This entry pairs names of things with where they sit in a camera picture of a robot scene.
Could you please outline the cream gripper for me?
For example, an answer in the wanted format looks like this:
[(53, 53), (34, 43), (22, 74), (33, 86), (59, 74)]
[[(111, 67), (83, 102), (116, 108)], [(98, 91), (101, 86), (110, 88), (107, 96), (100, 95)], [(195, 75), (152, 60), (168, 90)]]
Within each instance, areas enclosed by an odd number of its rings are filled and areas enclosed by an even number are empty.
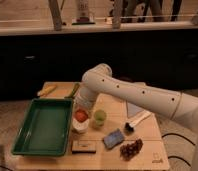
[(75, 97), (75, 102), (82, 108), (91, 111), (96, 103), (97, 98), (97, 93), (80, 90)]

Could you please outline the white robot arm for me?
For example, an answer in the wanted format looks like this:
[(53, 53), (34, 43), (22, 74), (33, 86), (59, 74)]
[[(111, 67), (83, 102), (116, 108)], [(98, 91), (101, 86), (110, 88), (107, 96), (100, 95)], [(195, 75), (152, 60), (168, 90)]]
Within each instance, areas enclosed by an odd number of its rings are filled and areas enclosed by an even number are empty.
[[(198, 135), (198, 97), (115, 79), (112, 77), (111, 67), (105, 63), (83, 74), (75, 102), (91, 110), (100, 93), (121, 98), (153, 113), (164, 115)], [(198, 138), (191, 171), (198, 171)]]

